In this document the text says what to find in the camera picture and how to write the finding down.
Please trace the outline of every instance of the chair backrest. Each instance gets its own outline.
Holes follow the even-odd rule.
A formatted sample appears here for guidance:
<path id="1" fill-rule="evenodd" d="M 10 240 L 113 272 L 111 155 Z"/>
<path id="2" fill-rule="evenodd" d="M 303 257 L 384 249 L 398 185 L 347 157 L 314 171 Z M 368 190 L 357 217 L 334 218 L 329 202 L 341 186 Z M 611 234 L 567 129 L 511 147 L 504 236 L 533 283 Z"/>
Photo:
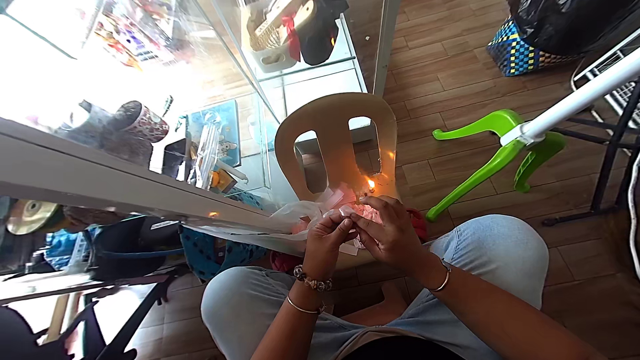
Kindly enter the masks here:
<path id="1" fill-rule="evenodd" d="M 278 164 L 300 200 L 313 201 L 317 197 L 309 191 L 294 153 L 297 137 L 310 130 L 316 132 L 329 187 L 337 188 L 344 182 L 354 191 L 368 188 L 368 178 L 356 164 L 349 132 L 349 119 L 355 117 L 368 117 L 376 126 L 380 173 L 371 176 L 376 183 L 374 194 L 397 198 L 396 116 L 382 98 L 349 92 L 313 100 L 294 111 L 278 128 L 275 138 Z"/>

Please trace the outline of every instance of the blue and yellow woven bag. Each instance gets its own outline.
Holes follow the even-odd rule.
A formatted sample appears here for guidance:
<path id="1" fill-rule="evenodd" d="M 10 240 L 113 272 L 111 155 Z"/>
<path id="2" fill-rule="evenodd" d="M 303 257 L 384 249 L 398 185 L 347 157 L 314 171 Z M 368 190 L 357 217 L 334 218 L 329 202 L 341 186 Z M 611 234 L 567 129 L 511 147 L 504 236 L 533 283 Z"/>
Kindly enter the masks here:
<path id="1" fill-rule="evenodd" d="M 536 69 L 555 65 L 577 58 L 545 53 L 529 46 L 518 34 L 518 27 L 512 17 L 507 18 L 486 50 L 505 76 L 521 75 Z"/>

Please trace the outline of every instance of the black garbage bag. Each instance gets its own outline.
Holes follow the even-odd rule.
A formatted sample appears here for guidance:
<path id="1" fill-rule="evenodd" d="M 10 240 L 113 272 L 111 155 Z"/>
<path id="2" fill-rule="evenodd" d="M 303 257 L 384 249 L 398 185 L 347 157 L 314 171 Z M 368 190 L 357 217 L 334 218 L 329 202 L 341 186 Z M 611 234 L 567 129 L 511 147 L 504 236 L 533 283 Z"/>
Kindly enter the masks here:
<path id="1" fill-rule="evenodd" d="M 594 50 L 626 21 L 640 0 L 508 0 L 520 38 L 555 55 Z"/>

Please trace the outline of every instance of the gold bangle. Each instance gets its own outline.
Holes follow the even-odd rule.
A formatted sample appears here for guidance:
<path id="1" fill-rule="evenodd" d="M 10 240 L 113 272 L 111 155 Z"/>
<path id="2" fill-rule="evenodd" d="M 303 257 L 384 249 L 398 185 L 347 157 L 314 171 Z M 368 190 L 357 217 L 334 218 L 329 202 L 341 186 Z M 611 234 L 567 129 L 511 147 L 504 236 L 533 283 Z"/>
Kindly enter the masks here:
<path id="1" fill-rule="evenodd" d="M 440 262 L 442 263 L 442 266 L 447 269 L 447 276 L 444 278 L 444 282 L 442 283 L 442 285 L 440 285 L 440 287 L 435 290 L 429 290 L 431 293 L 437 293 L 438 291 L 444 289 L 444 287 L 447 286 L 447 283 L 449 282 L 449 276 L 451 275 L 451 264 L 444 261 L 444 258 L 440 259 Z"/>
<path id="2" fill-rule="evenodd" d="M 296 309 L 302 311 L 303 313 L 307 313 L 307 314 L 316 314 L 316 315 L 320 315 L 322 314 L 322 312 L 324 311 L 324 302 L 322 302 L 322 305 L 320 305 L 320 308 L 316 311 L 309 311 L 309 310 L 304 310 L 300 307 L 298 307 L 296 304 L 294 304 L 291 299 L 289 298 L 289 296 L 287 295 L 287 301 L 291 304 L 291 306 L 295 307 Z"/>

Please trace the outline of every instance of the green plastic chair leg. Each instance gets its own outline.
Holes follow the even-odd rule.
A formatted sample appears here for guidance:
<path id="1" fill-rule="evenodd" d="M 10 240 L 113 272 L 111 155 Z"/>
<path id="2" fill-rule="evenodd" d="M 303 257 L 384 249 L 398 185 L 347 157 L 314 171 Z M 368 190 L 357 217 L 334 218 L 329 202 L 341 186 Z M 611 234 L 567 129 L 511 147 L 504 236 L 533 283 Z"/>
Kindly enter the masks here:
<path id="1" fill-rule="evenodd" d="M 520 140 L 512 140 L 507 145 L 498 149 L 488 163 L 474 172 L 464 183 L 461 183 L 455 190 L 447 195 L 436 206 L 431 208 L 426 215 L 428 222 L 434 222 L 438 215 L 448 208 L 451 204 L 463 197 L 466 193 L 473 190 L 483 181 L 494 175 L 496 172 L 502 170 L 508 163 L 510 163 L 518 153 L 524 148 L 525 144 Z"/>
<path id="2" fill-rule="evenodd" d="M 513 188 L 521 193 L 529 192 L 531 187 L 527 184 L 527 180 L 531 174 L 545 161 L 564 149 L 565 144 L 566 141 L 562 134 L 549 131 L 544 140 L 531 147 L 531 152 L 520 164 L 518 171 L 516 171 Z"/>
<path id="3" fill-rule="evenodd" d="M 490 113 L 480 120 L 474 121 L 473 123 L 456 130 L 434 130 L 433 137 L 437 140 L 447 140 L 478 134 L 483 131 L 493 131 L 494 133 L 503 136 L 521 123 L 522 119 L 513 110 L 498 110 Z"/>

